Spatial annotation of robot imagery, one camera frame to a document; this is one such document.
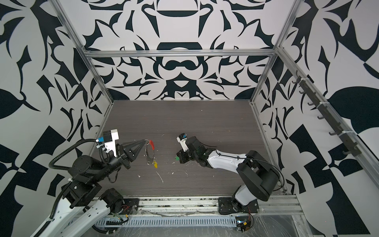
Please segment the red capped key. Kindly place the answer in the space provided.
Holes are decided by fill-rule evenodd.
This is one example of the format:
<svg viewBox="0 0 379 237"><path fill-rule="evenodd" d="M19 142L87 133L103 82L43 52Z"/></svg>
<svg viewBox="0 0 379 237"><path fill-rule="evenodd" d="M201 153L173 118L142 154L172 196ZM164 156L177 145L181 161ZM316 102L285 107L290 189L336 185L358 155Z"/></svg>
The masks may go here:
<svg viewBox="0 0 379 237"><path fill-rule="evenodd" d="M155 150L155 145L154 145L154 142L152 140L149 141L149 144L150 146L152 147L152 150L154 151Z"/></svg>

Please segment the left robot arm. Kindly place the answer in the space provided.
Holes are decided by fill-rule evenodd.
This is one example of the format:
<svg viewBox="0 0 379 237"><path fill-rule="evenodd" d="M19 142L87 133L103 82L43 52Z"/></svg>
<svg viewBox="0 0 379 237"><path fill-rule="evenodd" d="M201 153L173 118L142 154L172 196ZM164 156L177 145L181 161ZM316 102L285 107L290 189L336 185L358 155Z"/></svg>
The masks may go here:
<svg viewBox="0 0 379 237"><path fill-rule="evenodd" d="M57 166L56 162L70 151L84 143L94 142L99 149L100 160L88 155L78 157L71 167ZM122 167L130 168L145 146L151 144L144 139L121 145L115 139L100 137L84 139L55 157L50 163L51 169L66 170L71 178L58 194L50 215L32 234L34 237L80 237L89 229L112 235L120 226L127 223L128 217L119 217L124 205L123 196L114 188L107 189L94 205L90 205L102 189L100 181L113 172L118 173ZM118 221L111 221L110 229L100 229L96 223L112 214Z"/></svg>

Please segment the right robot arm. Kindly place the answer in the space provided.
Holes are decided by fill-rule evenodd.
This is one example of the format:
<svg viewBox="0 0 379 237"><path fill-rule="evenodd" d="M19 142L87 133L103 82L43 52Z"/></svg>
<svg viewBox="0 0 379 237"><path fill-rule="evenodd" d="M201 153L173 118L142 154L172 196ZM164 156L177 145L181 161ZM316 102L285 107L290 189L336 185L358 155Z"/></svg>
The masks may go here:
<svg viewBox="0 0 379 237"><path fill-rule="evenodd" d="M182 149L177 153L180 163L197 162L201 167L223 169L237 173L244 185L240 186L229 199L229 203L219 204L219 213L226 209L230 213L245 211L256 201L268 201L278 183L283 187L284 178L281 171L266 161L257 151L247 154L223 153L216 147L201 143L195 136L188 138L182 133L177 137Z"/></svg>

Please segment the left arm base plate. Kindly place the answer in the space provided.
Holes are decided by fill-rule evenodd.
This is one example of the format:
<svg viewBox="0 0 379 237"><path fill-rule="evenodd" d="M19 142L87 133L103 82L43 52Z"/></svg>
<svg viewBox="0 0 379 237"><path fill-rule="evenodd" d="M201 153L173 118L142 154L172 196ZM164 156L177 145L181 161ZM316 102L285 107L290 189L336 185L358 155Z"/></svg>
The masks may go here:
<svg viewBox="0 0 379 237"><path fill-rule="evenodd" d="M139 210L139 198L124 198L120 208L116 209L119 215L132 215L136 214Z"/></svg>

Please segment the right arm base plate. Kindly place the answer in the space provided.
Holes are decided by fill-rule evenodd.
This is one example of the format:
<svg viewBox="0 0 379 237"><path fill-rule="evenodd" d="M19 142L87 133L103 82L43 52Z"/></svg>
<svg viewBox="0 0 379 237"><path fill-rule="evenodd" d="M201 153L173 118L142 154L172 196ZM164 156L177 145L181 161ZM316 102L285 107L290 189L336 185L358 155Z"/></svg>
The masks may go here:
<svg viewBox="0 0 379 237"><path fill-rule="evenodd" d="M236 213L258 213L259 205L257 200L251 201L248 205L242 205L235 198L219 197L218 212L221 215L230 215Z"/></svg>

